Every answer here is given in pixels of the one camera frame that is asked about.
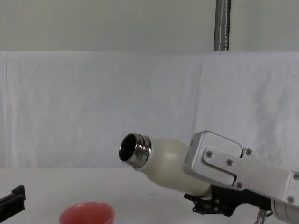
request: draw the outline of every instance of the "white table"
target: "white table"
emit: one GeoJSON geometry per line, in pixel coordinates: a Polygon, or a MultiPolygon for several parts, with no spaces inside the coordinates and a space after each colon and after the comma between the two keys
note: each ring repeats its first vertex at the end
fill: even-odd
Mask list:
{"type": "MultiPolygon", "coordinates": [[[[0,196],[25,185],[25,210],[4,224],[58,224],[61,212],[85,201],[112,205],[114,224],[253,224],[258,208],[242,205],[232,217],[192,212],[184,194],[153,184],[131,168],[1,170],[0,196]]],[[[273,216],[268,223],[279,224],[273,216]]]]}

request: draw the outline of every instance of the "screw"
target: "screw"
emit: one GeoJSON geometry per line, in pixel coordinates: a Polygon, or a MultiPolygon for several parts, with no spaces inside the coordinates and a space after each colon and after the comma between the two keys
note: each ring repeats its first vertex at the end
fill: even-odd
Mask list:
{"type": "Polygon", "coordinates": [[[295,202],[295,198],[292,196],[288,196],[288,203],[293,204],[295,202]]]}
{"type": "Polygon", "coordinates": [[[235,187],[237,189],[241,189],[243,187],[243,184],[241,182],[238,182],[235,187]]]}
{"type": "Polygon", "coordinates": [[[246,149],[246,155],[251,155],[252,154],[252,150],[250,148],[246,149]]]}
{"type": "Polygon", "coordinates": [[[212,155],[213,155],[212,151],[207,151],[207,152],[206,152],[206,156],[207,156],[207,158],[211,158],[212,155]]]}
{"type": "Polygon", "coordinates": [[[226,165],[231,167],[233,165],[233,161],[231,159],[226,160],[226,165]]]}
{"type": "Polygon", "coordinates": [[[294,175],[293,175],[293,178],[294,178],[294,180],[299,180],[299,174],[298,173],[295,173],[294,175]]]}

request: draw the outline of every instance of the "white cloth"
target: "white cloth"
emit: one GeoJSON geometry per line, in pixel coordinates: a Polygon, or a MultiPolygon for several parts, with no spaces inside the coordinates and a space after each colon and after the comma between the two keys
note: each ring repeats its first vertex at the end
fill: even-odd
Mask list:
{"type": "Polygon", "coordinates": [[[299,53],[0,54],[0,166],[121,166],[129,132],[211,130],[299,170],[299,53]]]}
{"type": "Polygon", "coordinates": [[[299,170],[299,53],[219,53],[203,62],[194,131],[211,130],[299,170]]]}
{"type": "Polygon", "coordinates": [[[0,165],[119,167],[136,132],[188,143],[199,55],[3,52],[0,165]]]}

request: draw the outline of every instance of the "red cup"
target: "red cup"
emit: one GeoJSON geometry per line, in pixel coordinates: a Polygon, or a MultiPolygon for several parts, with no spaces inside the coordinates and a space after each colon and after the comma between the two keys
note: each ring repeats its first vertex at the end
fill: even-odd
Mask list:
{"type": "Polygon", "coordinates": [[[102,202],[73,205],[59,217],[60,224],[113,224],[114,209],[102,202]]]}

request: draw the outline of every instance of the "white wall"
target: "white wall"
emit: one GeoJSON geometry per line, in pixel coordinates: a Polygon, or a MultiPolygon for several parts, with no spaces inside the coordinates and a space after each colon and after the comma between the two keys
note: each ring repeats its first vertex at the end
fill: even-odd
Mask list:
{"type": "Polygon", "coordinates": [[[0,50],[208,51],[213,0],[0,0],[0,50]]]}
{"type": "Polygon", "coordinates": [[[231,50],[299,50],[298,0],[232,0],[231,50]]]}

